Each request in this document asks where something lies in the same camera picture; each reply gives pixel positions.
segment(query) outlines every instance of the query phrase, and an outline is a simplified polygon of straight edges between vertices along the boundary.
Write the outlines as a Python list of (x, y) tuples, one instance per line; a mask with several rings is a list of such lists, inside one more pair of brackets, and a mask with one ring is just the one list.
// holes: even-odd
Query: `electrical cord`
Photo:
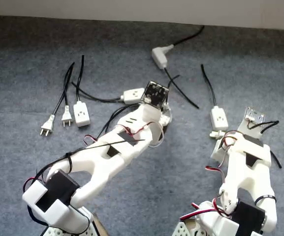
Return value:
[[(180, 75), (176, 75), (175, 77), (172, 78), (172, 81), (174, 81), (175, 79), (179, 78)], [(172, 81), (169, 81), (167, 88), (170, 88)]]
[(68, 85), (69, 85), (69, 81), (70, 81), (71, 76), (72, 76), (74, 64), (75, 64), (75, 63), (73, 62), (72, 65), (71, 65), (72, 68), (71, 68), (71, 70), (70, 70), (69, 75), (68, 75), (68, 76), (65, 75), (65, 77), (64, 77), (63, 91), (64, 91), (64, 98), (65, 98), (65, 105), (68, 105), (68, 99), (67, 99), (67, 93), (66, 93), (66, 91), (67, 91), (67, 88), (68, 88)]
[(195, 34), (193, 34), (193, 35), (191, 35), (191, 36), (189, 36), (189, 37), (186, 37), (186, 38), (183, 38), (183, 39), (178, 40), (177, 42), (173, 43), (173, 46), (176, 46), (176, 45), (178, 45), (178, 44), (181, 44), (181, 43), (186, 42), (186, 41), (188, 41), (188, 40), (190, 40), (190, 39), (192, 39), (192, 38), (197, 37), (198, 35), (200, 35), (200, 34), (202, 33), (202, 31), (204, 30), (204, 28), (205, 28), (205, 26), (201, 26), (201, 28), (198, 30), (198, 32), (196, 32)]
[(67, 96), (65, 96), (65, 93), (67, 91), (68, 83), (70, 81), (70, 77), (71, 77), (72, 72), (73, 72), (74, 64), (75, 63), (73, 62), (71, 64), (71, 66), (68, 68), (68, 70), (67, 70), (67, 72), (65, 74), (65, 77), (64, 77), (64, 91), (63, 91), (63, 93), (62, 93), (62, 95), (61, 95), (57, 105), (55, 106), (55, 108), (54, 108), (54, 110), (52, 112), (53, 115), (55, 115), (57, 113), (57, 111), (58, 111), (58, 109), (59, 109), (59, 107), (60, 107), (64, 97), (65, 97), (65, 102), (67, 102)]
[(170, 76), (167, 68), (164, 68), (164, 71), (166, 72), (169, 80), (171, 81), (171, 83), (177, 88), (177, 90), (179, 90), (179, 92), (185, 97), (185, 99), (194, 107), (196, 107), (197, 109), (200, 109), (198, 105), (196, 105), (194, 102), (192, 102), (186, 95), (185, 93), (176, 85), (176, 83), (173, 81), (172, 77)]
[(203, 77), (204, 77), (205, 82), (208, 84), (208, 86), (209, 86), (210, 89), (211, 89), (212, 97), (213, 97), (213, 104), (214, 104), (214, 106), (216, 106), (217, 103), (216, 103), (215, 93), (214, 93), (214, 90), (213, 90), (213, 87), (212, 87), (212, 85), (211, 85), (211, 82), (210, 82), (209, 78), (207, 78), (207, 75), (206, 75), (206, 73), (205, 73), (204, 65), (203, 65), (203, 64), (201, 64), (201, 70), (202, 70), (202, 73), (203, 73)]
[(208, 212), (213, 212), (216, 211), (215, 209), (206, 209), (206, 210), (196, 210), (194, 212), (191, 212), (189, 214), (183, 215), (180, 217), (180, 221), (185, 221), (193, 216), (199, 215), (199, 214), (203, 214), (203, 213), (208, 213)]
[(113, 121), (121, 112), (125, 111), (126, 109), (128, 109), (130, 107), (135, 107), (137, 105), (138, 105), (138, 103), (134, 103), (134, 104), (130, 104), (128, 106), (120, 107), (117, 110), (115, 110), (112, 113), (112, 115), (110, 116), (109, 120), (103, 126), (102, 130), (100, 131), (100, 133), (98, 134), (97, 139), (102, 135), (103, 131), (105, 131), (105, 133), (108, 132), (108, 128), (110, 126), (111, 121)]
[(85, 60), (85, 56), (82, 55), (81, 70), (80, 70), (80, 72), (79, 72), (79, 76), (78, 76), (78, 80), (77, 80), (77, 86), (76, 86), (76, 99), (77, 99), (77, 101), (80, 101), (80, 99), (79, 99), (79, 85), (80, 85), (81, 80), (82, 80), (82, 77), (83, 77), (84, 60)]
[(276, 157), (276, 155), (270, 150), (271, 156), (273, 157), (273, 159), (276, 161), (276, 164), (278, 165), (278, 167), (281, 169), (282, 165), (280, 163), (280, 161), (278, 160), (278, 158)]
[(275, 125), (277, 125), (278, 123), (280, 123), (279, 120), (272, 120), (272, 121), (267, 121), (267, 122), (262, 122), (262, 123), (259, 123), (259, 124), (255, 124), (254, 126), (250, 127), (250, 126), (249, 126), (249, 125), (250, 125), (250, 121), (249, 121), (249, 122), (248, 122), (248, 125), (247, 125), (247, 128), (248, 128), (248, 129), (254, 129), (254, 128), (259, 127), (259, 126), (264, 125), (264, 124), (270, 124), (270, 125), (266, 126), (265, 128), (263, 128), (263, 129), (260, 131), (260, 133), (263, 134), (267, 129), (269, 129), (269, 128), (275, 126)]
[[(72, 85), (75, 86), (76, 89), (77, 89), (77, 85), (76, 85), (74, 82), (72, 82)], [(119, 102), (120, 99), (121, 99), (120, 97), (112, 98), (112, 99), (102, 99), (102, 98), (98, 98), (98, 97), (95, 97), (95, 96), (93, 96), (93, 95), (90, 95), (89, 93), (83, 91), (83, 90), (80, 89), (79, 87), (78, 87), (78, 90), (79, 90), (79, 92), (81, 92), (83, 95), (85, 95), (86, 97), (88, 97), (89, 99), (92, 99), (92, 100), (94, 100), (94, 101), (105, 102), (105, 103), (114, 103), (114, 102)]]

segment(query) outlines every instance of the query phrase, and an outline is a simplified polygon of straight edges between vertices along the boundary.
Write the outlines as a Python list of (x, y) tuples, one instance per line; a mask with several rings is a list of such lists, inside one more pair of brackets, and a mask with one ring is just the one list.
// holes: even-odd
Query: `white plastic housing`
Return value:
[[(71, 156), (73, 163), (72, 172), (86, 171), (92, 175), (90, 181), (77, 189), (72, 196), (70, 204), (73, 207), (80, 208), (84, 206), (87, 201), (90, 201), (105, 187), (106, 183), (113, 176), (123, 170), (133, 158), (140, 155), (150, 144), (158, 143), (161, 133), (158, 127), (162, 125), (159, 123), (160, 114), (160, 110), (149, 104), (142, 104), (137, 110), (122, 117), (118, 122), (118, 126), (101, 136), (97, 142), (88, 146), (88, 149)], [(140, 132), (134, 135), (135, 139), (143, 139), (144, 141), (139, 141), (135, 145), (128, 142), (112, 145), (119, 152), (112, 158), (107, 154), (109, 146), (93, 148), (107, 143), (123, 141), (124, 139), (118, 135), (124, 132), (124, 128), (121, 125), (128, 127), (133, 133), (146, 125)], [(52, 176), (58, 169), (67, 173), (69, 171), (69, 161), (63, 160), (54, 164), (47, 178)]]
[(173, 49), (172, 44), (167, 47), (157, 47), (152, 49), (152, 57), (159, 69), (163, 70), (167, 67), (168, 60), (165, 54), (171, 49)]
[[(93, 215), (84, 207), (80, 208), (79, 211), (91, 220), (88, 229), (79, 236), (98, 236), (100, 232), (97, 232), (93, 225), (92, 222)], [(71, 236), (71, 234), (64, 233), (62, 230), (58, 228), (49, 227), (41, 236)]]
[(77, 101), (73, 106), (75, 122), (78, 127), (89, 125), (91, 123), (85, 102)]
[(123, 102), (125, 104), (133, 104), (141, 101), (141, 97), (144, 93), (144, 88), (135, 88), (123, 92)]
[(211, 122), (215, 131), (228, 129), (228, 122), (223, 108), (214, 106), (211, 110)]
[(23, 194), (23, 200), (50, 226), (75, 234), (83, 232), (88, 226), (88, 219), (59, 199), (56, 199), (45, 212), (37, 206), (37, 202), (47, 191), (42, 183), (36, 181)]

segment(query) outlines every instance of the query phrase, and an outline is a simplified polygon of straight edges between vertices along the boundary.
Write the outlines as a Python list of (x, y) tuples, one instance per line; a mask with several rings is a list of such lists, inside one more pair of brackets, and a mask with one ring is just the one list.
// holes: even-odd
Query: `black cable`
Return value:
[(196, 105), (194, 102), (192, 102), (186, 95), (184, 92), (182, 92), (182, 90), (176, 85), (176, 83), (173, 81), (172, 77), (170, 76), (167, 68), (164, 68), (164, 71), (166, 72), (168, 78), (170, 79), (171, 83), (177, 88), (177, 90), (179, 90), (179, 92), (185, 97), (185, 99), (194, 107), (196, 107), (197, 109), (200, 109), (198, 105)]
[[(172, 80), (174, 81), (175, 79), (177, 79), (179, 77), (180, 77), (180, 75), (176, 75), (175, 77), (172, 78)], [(171, 84), (172, 84), (172, 82), (169, 81), (167, 88), (170, 88)]]
[[(75, 86), (76, 89), (77, 89), (77, 85), (76, 85), (74, 82), (72, 82), (72, 85)], [(84, 94), (85, 96), (87, 96), (89, 99), (92, 99), (92, 100), (95, 100), (95, 101), (99, 101), (99, 102), (112, 103), (112, 102), (118, 102), (118, 101), (120, 101), (120, 99), (121, 99), (120, 97), (113, 98), (113, 99), (97, 98), (97, 97), (94, 97), (94, 96), (90, 95), (89, 93), (83, 91), (83, 90), (80, 89), (80, 88), (78, 88), (78, 90), (79, 90), (82, 94)]]
[[(69, 77), (69, 79), (70, 79), (70, 76), (72, 75), (73, 67), (74, 67), (74, 63), (72, 63), (71, 66), (68, 68), (68, 70), (67, 70), (67, 72), (65, 74), (65, 77), (64, 77), (64, 81), (65, 81), (66, 77)], [(65, 91), (66, 90), (67, 90), (67, 86), (64, 87), (64, 91), (62, 92), (62, 95), (61, 95), (57, 105), (55, 106), (53, 112), (52, 112), (53, 115), (55, 115), (57, 113), (57, 111), (58, 111), (58, 109), (59, 109), (59, 107), (60, 107), (60, 105), (61, 105), (61, 103), (63, 101), (63, 98), (65, 96)]]
[[(180, 77), (180, 75), (176, 75), (175, 77), (172, 78), (172, 80), (174, 81), (175, 79), (177, 79), (179, 77)], [(168, 83), (168, 86), (167, 86), (168, 89), (170, 88), (171, 84), (172, 84), (172, 81), (170, 80), (169, 83)]]
[(137, 105), (138, 105), (138, 103), (134, 103), (134, 104), (130, 104), (128, 106), (120, 107), (117, 110), (115, 110), (112, 113), (112, 115), (110, 116), (109, 120), (103, 126), (101, 132), (98, 134), (97, 139), (102, 135), (103, 131), (105, 131), (105, 133), (108, 132), (108, 128), (109, 128), (111, 121), (113, 121), (121, 112), (123, 112), (124, 110), (126, 110), (129, 107), (134, 107), (134, 106), (137, 106)]
[(281, 169), (282, 168), (282, 165), (281, 165), (281, 163), (280, 163), (280, 161), (278, 160), (278, 158), (276, 157), (276, 155), (272, 152), (272, 151), (270, 151), (270, 153), (271, 153), (271, 156), (273, 157), (273, 159), (276, 161), (276, 164), (279, 166), (279, 168)]
[(70, 66), (70, 67), (72, 67), (72, 68), (71, 68), (71, 71), (70, 71), (70, 73), (68, 74), (68, 76), (65, 75), (65, 77), (64, 77), (63, 90), (64, 90), (65, 105), (68, 105), (68, 99), (67, 99), (67, 93), (66, 93), (66, 91), (67, 91), (68, 84), (69, 84), (69, 81), (70, 81), (71, 76), (72, 76), (74, 64), (75, 64), (75, 63), (73, 62), (72, 65)]
[(208, 84), (208, 86), (209, 86), (210, 89), (211, 89), (212, 97), (213, 97), (213, 104), (214, 104), (214, 106), (216, 106), (217, 104), (216, 104), (215, 93), (214, 93), (214, 90), (213, 90), (213, 87), (212, 87), (212, 85), (211, 85), (211, 82), (210, 82), (209, 78), (207, 78), (207, 75), (206, 75), (206, 73), (205, 73), (204, 65), (203, 65), (203, 64), (201, 64), (201, 70), (202, 70), (202, 73), (203, 73), (203, 77), (204, 77), (205, 82)]
[(258, 197), (258, 198), (255, 200), (254, 204), (256, 205), (260, 200), (265, 199), (265, 198), (271, 198), (271, 199), (274, 199), (275, 202), (277, 201), (277, 200), (276, 200), (276, 197), (273, 196), (273, 195), (263, 195), (263, 196), (261, 196), (261, 197)]
[(192, 39), (192, 38), (194, 38), (194, 37), (197, 37), (199, 34), (202, 33), (202, 31), (204, 30), (204, 28), (205, 28), (205, 26), (202, 26), (202, 27), (199, 29), (198, 32), (196, 32), (195, 34), (193, 34), (193, 35), (191, 35), (191, 36), (189, 36), (189, 37), (186, 37), (186, 38), (183, 38), (183, 39), (178, 40), (177, 42), (173, 43), (173, 46), (176, 46), (176, 45), (178, 45), (178, 44), (180, 44), (180, 43), (183, 43), (183, 42), (185, 42), (185, 41), (188, 41), (189, 39)]
[(80, 83), (81, 83), (82, 76), (83, 76), (84, 60), (85, 60), (85, 56), (82, 55), (82, 65), (81, 65), (81, 70), (80, 70), (80, 72), (79, 72), (79, 76), (78, 76), (78, 80), (77, 80), (77, 86), (76, 86), (76, 98), (77, 98), (77, 101), (80, 101), (80, 100), (79, 100), (79, 85), (80, 85)]
[(42, 233), (40, 234), (40, 236), (43, 236), (45, 234), (45, 232), (47, 232), (49, 226), (45, 227), (44, 231), (42, 231)]
[(262, 129), (262, 130), (260, 131), (260, 133), (263, 134), (267, 129), (269, 129), (269, 128), (275, 126), (275, 125), (277, 125), (278, 123), (280, 123), (279, 120), (271, 120), (271, 121), (267, 121), (267, 122), (262, 122), (262, 123), (259, 123), (259, 124), (255, 124), (254, 126), (249, 127), (250, 122), (248, 122), (247, 128), (248, 128), (248, 129), (254, 129), (254, 128), (259, 127), (259, 126), (264, 125), (264, 124), (270, 124), (270, 125), (266, 126), (264, 129)]

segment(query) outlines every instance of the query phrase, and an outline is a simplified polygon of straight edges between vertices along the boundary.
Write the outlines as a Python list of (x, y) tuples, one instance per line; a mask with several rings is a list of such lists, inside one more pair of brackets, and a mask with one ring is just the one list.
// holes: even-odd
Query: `gray carpet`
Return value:
[[(144, 87), (149, 80), (166, 84), (166, 76), (151, 59), (151, 49), (188, 36), (198, 26), (168, 23), (102, 22), (0, 17), (0, 235), (37, 236), (43, 227), (32, 222), (21, 200), (22, 184), (36, 169), (65, 152), (83, 146), (85, 134), (97, 135), (121, 104), (102, 104), (83, 98), (92, 124), (63, 128), (63, 104), (54, 133), (41, 137), (63, 89), (63, 76), (74, 61), (77, 78), (85, 55), (81, 87), (102, 98)], [(178, 217), (192, 211), (192, 201), (211, 200), (220, 176), (204, 170), (215, 141), (209, 139), (212, 98), (199, 65), (205, 70), (217, 101), (237, 128), (246, 106), (263, 111), (281, 123), (263, 141), (280, 158), (273, 162), (271, 182), (278, 202), (276, 230), (284, 236), (284, 31), (206, 27), (196, 39), (168, 55), (171, 74), (200, 106), (189, 105), (172, 89), (174, 120), (163, 144), (146, 150), (87, 205), (97, 212), (111, 236), (170, 236)], [(74, 104), (75, 89), (68, 90)], [(73, 175), (84, 184), (87, 174)]]

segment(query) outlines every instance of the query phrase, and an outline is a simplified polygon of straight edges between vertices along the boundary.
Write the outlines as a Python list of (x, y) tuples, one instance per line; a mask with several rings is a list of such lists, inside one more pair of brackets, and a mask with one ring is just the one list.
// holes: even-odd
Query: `black power cord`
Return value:
[(79, 85), (80, 85), (82, 77), (83, 77), (84, 60), (85, 60), (85, 56), (82, 55), (82, 65), (81, 65), (81, 70), (79, 72), (79, 76), (78, 76), (78, 80), (77, 80), (77, 86), (76, 86), (76, 99), (77, 99), (77, 101), (80, 101), (79, 100)]
[(272, 152), (272, 151), (270, 151), (270, 153), (271, 153), (271, 156), (273, 157), (273, 159), (276, 161), (276, 164), (279, 166), (279, 168), (281, 169), (282, 168), (282, 165), (281, 165), (281, 163), (280, 163), (280, 161), (278, 160), (278, 158), (276, 157), (276, 155)]
[(113, 99), (102, 99), (102, 98), (98, 98), (98, 97), (95, 97), (95, 96), (92, 96), (90, 95), (89, 93), (83, 91), (82, 89), (80, 89), (78, 87), (78, 90), (83, 94), (85, 95), (86, 97), (88, 97), (89, 99), (92, 99), (94, 101), (99, 101), (99, 102), (105, 102), (105, 103), (114, 103), (114, 102), (119, 102), (120, 101), (120, 97), (117, 97), (117, 98), (113, 98)]
[(177, 88), (177, 90), (179, 90), (179, 92), (185, 97), (185, 99), (186, 99), (191, 105), (193, 105), (193, 106), (196, 107), (197, 109), (200, 109), (199, 106), (196, 105), (194, 102), (192, 102), (192, 100), (189, 99), (189, 98), (185, 95), (185, 93), (178, 87), (178, 85), (176, 85), (176, 83), (174, 82), (174, 80), (173, 80), (172, 77), (170, 76), (170, 74), (169, 74), (167, 68), (164, 68), (164, 71), (166, 72), (166, 74), (167, 74), (167, 76), (168, 76), (170, 82)]
[(172, 80), (169, 81), (167, 88), (170, 88), (170, 86), (171, 86), (171, 84), (172, 84), (172, 81), (174, 81), (175, 79), (177, 79), (177, 78), (179, 78), (179, 77), (180, 77), (180, 75), (176, 75), (175, 77), (173, 77)]
[(275, 125), (277, 125), (278, 123), (280, 123), (279, 120), (271, 120), (271, 121), (267, 121), (267, 122), (262, 122), (262, 123), (259, 123), (259, 124), (255, 124), (254, 126), (250, 127), (250, 126), (249, 126), (250, 122), (248, 122), (247, 128), (248, 128), (248, 129), (254, 129), (254, 128), (259, 127), (259, 126), (261, 126), (261, 125), (269, 124), (268, 126), (266, 126), (264, 129), (262, 129), (262, 130), (260, 131), (260, 133), (263, 134), (267, 129), (269, 129), (269, 128), (275, 126)]
[(205, 28), (205, 26), (201, 26), (201, 28), (198, 30), (198, 32), (196, 32), (195, 34), (193, 34), (193, 35), (191, 35), (191, 36), (189, 36), (189, 37), (186, 37), (186, 38), (183, 38), (183, 39), (178, 40), (177, 42), (173, 43), (173, 46), (176, 46), (176, 45), (178, 45), (178, 44), (181, 44), (181, 43), (186, 42), (186, 41), (188, 41), (188, 40), (190, 40), (190, 39), (192, 39), (192, 38), (197, 37), (198, 35), (200, 35), (200, 34), (202, 33), (202, 31), (204, 30), (204, 28)]
[(73, 68), (74, 68), (74, 62), (71, 64), (71, 66), (68, 68), (66, 74), (65, 74), (65, 77), (64, 77), (64, 89), (63, 89), (63, 93), (57, 103), (57, 105), (55, 106), (52, 114), (55, 115), (63, 101), (63, 98), (65, 98), (65, 104), (67, 103), (68, 105), (68, 101), (67, 101), (67, 95), (66, 95), (66, 91), (67, 91), (67, 87), (68, 87), (68, 84), (69, 84), (69, 81), (70, 81), (70, 78), (72, 76), (72, 72), (73, 72)]
[(128, 106), (124, 106), (124, 107), (120, 107), (117, 110), (115, 110), (112, 115), (110, 116), (110, 119), (105, 123), (105, 125), (103, 126), (101, 132), (98, 134), (97, 139), (102, 135), (103, 131), (105, 133), (108, 132), (108, 128), (110, 126), (110, 123), (124, 110), (128, 109), (128, 108), (135, 108), (138, 106), (138, 103), (134, 103), (134, 104), (130, 104)]
[(213, 104), (214, 104), (214, 106), (216, 106), (217, 104), (216, 104), (215, 93), (214, 93), (214, 90), (213, 90), (213, 87), (212, 87), (212, 85), (211, 85), (211, 82), (210, 82), (209, 78), (207, 78), (207, 75), (206, 75), (206, 73), (205, 73), (204, 65), (203, 65), (203, 64), (201, 64), (201, 70), (202, 70), (202, 73), (203, 73), (203, 77), (204, 77), (205, 82), (208, 84), (208, 86), (209, 86), (210, 89), (211, 89), (212, 97), (213, 97)]

